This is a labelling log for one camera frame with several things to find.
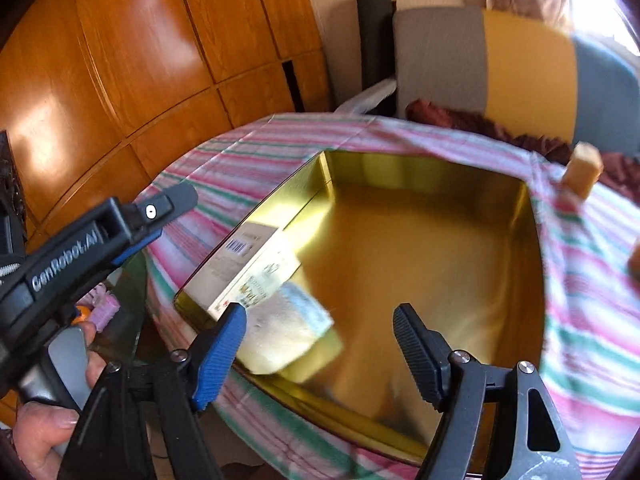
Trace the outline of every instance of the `striped tablecloth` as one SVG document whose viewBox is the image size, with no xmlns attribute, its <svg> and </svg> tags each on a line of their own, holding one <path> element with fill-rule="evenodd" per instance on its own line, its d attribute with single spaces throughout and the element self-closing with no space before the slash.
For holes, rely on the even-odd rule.
<svg viewBox="0 0 640 480">
<path fill-rule="evenodd" d="M 285 178 L 336 148 L 437 156 L 527 183 L 545 270 L 541 374 L 583 477 L 605 478 L 640 425 L 640 285 L 626 270 L 640 210 L 600 184 L 576 209 L 558 187 L 561 166 L 485 137 L 371 116 L 282 114 L 191 150 L 143 191 L 187 179 L 200 198 L 145 250 L 148 308 L 167 346 L 183 348 L 195 337 L 172 299 L 196 266 Z M 234 372 L 216 407 L 290 479 L 408 479 L 417 472 L 315 427 Z"/>
</svg>

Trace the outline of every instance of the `chair backrest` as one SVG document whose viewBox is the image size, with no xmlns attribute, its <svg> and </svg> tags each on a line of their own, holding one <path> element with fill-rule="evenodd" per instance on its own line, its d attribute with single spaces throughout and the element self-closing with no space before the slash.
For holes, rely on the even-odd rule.
<svg viewBox="0 0 640 480">
<path fill-rule="evenodd" d="M 479 7 L 398 11 L 394 41 L 398 117 L 425 98 L 484 114 L 515 135 L 639 151 L 636 72 L 594 41 Z"/>
</svg>

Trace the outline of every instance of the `window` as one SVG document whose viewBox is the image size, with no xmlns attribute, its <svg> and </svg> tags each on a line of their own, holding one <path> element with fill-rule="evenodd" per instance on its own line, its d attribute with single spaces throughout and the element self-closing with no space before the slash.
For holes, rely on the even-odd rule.
<svg viewBox="0 0 640 480">
<path fill-rule="evenodd" d="M 609 38 L 640 57 L 615 0 L 570 0 L 570 13 L 576 31 Z"/>
</svg>

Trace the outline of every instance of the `yellow cushion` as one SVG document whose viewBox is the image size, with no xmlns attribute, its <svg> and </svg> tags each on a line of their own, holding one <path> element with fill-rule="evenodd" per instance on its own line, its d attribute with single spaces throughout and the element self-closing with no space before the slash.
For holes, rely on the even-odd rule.
<svg viewBox="0 0 640 480">
<path fill-rule="evenodd" d="M 541 22 L 485 10 L 486 115 L 514 135 L 574 137 L 575 49 L 565 34 Z"/>
</svg>

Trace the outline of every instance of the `barcode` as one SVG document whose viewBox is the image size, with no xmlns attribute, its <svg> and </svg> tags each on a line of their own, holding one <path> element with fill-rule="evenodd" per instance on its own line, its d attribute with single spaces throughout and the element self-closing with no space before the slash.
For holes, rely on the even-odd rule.
<svg viewBox="0 0 640 480">
<path fill-rule="evenodd" d="M 228 250 L 230 250 L 232 253 L 236 253 L 236 254 L 240 254 L 242 251 L 244 251 L 245 247 L 246 247 L 246 243 L 240 242 L 238 240 L 231 240 L 226 245 L 226 248 Z"/>
</svg>

